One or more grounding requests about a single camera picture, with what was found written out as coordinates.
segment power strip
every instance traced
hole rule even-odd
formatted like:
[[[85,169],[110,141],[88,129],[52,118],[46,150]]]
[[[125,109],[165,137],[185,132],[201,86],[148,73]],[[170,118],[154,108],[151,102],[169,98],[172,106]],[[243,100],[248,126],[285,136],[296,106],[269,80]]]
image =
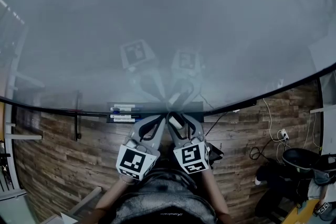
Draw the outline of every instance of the power strip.
[[[287,134],[287,132],[286,132],[285,129],[281,129],[280,130],[280,134],[282,135],[282,139],[285,139],[285,141],[289,140],[289,136],[288,136],[288,134]]]

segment hand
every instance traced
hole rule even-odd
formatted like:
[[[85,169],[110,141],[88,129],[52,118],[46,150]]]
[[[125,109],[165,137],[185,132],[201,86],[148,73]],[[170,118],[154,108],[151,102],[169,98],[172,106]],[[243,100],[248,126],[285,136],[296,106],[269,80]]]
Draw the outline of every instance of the hand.
[[[315,205],[314,211],[319,210],[323,205],[324,205],[324,202],[320,200],[320,201]]]
[[[123,183],[126,183],[127,185],[133,185],[135,183],[135,180],[129,176],[120,175],[120,179]]]

